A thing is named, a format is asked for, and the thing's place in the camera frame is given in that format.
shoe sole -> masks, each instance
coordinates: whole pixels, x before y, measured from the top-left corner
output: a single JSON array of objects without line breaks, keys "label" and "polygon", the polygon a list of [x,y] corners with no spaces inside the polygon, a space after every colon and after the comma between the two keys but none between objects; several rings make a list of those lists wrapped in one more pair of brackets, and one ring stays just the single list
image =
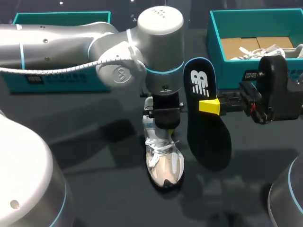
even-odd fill
[{"label": "shoe sole", "polygon": [[[200,89],[197,91],[196,84],[192,83],[192,77],[195,75],[200,76],[197,81],[204,84],[203,92]],[[214,67],[206,58],[194,58],[186,63],[183,79],[188,109],[189,148],[205,168],[212,171],[223,170],[232,157],[229,131],[220,116],[199,111],[200,100],[217,98]]]}]

dark table surface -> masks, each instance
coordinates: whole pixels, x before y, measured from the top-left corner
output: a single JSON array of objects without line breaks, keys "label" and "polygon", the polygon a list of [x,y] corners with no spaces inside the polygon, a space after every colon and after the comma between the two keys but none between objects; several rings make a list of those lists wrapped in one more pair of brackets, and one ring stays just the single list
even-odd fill
[{"label": "dark table surface", "polygon": [[[178,8],[186,26],[186,61],[207,57],[209,11],[302,7],[303,0],[2,0],[0,21],[16,12],[111,11],[118,30],[135,26],[144,9],[167,4]],[[185,101],[184,92],[180,98]],[[263,189],[300,153],[302,121],[261,126],[244,113],[222,120],[229,129],[233,159],[220,172],[195,160],[187,144],[187,114],[176,137],[185,157],[185,180],[178,192],[161,194],[144,166],[139,85],[110,94],[12,95],[0,79],[0,109],[37,132],[49,144],[72,189],[75,227],[187,226],[271,227]]]}]

cardboard box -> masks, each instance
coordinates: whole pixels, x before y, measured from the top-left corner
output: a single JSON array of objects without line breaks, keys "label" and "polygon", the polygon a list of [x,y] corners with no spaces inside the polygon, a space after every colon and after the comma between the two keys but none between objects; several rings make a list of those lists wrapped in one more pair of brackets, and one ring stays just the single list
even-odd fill
[{"label": "cardboard box", "polygon": [[[302,9],[211,11],[207,48],[218,89],[236,89],[244,71],[258,69],[259,60],[230,60],[245,55],[239,50],[266,49],[274,44],[293,48],[303,44]],[[303,59],[287,58],[290,77],[303,73]]]},{"label": "cardboard box", "polygon": [[[110,23],[110,12],[17,13],[13,24],[79,26],[94,22]],[[51,76],[2,73],[11,92],[108,91],[96,75],[95,68],[71,74]]]}]

shoe lace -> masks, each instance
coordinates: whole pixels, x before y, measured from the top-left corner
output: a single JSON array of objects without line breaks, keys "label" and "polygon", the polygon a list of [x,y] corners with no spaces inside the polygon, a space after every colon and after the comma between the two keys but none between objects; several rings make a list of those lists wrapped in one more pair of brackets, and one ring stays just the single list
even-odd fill
[{"label": "shoe lace", "polygon": [[174,142],[173,140],[168,140],[167,144],[164,145],[163,147],[157,147],[155,144],[155,139],[149,139],[147,138],[145,141],[145,145],[148,146],[150,148],[150,152],[152,153],[152,158],[148,163],[148,166],[150,168],[153,168],[156,166],[156,164],[158,163],[159,159],[161,156],[167,155],[170,153],[169,149],[173,146],[175,146],[176,143],[178,143],[178,141]]},{"label": "shoe lace", "polygon": [[263,51],[264,49],[256,49],[254,51],[248,51],[245,48],[240,47],[239,50],[242,51],[244,54],[246,54],[248,59],[251,59],[252,57],[262,57],[263,54],[261,54],[261,51]]}]

white sneaker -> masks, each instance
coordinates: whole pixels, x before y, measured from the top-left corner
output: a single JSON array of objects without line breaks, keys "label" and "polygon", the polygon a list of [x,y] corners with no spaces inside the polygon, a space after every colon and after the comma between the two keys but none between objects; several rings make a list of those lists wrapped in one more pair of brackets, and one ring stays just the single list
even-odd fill
[{"label": "white sneaker", "polygon": [[298,45],[296,48],[283,49],[286,58],[303,58],[303,44]]},{"label": "white sneaker", "polygon": [[277,45],[272,45],[267,49],[256,49],[254,51],[248,51],[243,47],[239,48],[245,55],[241,57],[232,58],[231,60],[256,60],[261,59],[264,56],[282,55],[285,57],[285,51]]},{"label": "white sneaker", "polygon": [[[152,97],[145,100],[144,109],[152,109]],[[146,165],[151,179],[161,188],[176,185],[184,171],[184,158],[171,138],[169,130],[155,125],[154,119],[143,116],[146,145]]]}]

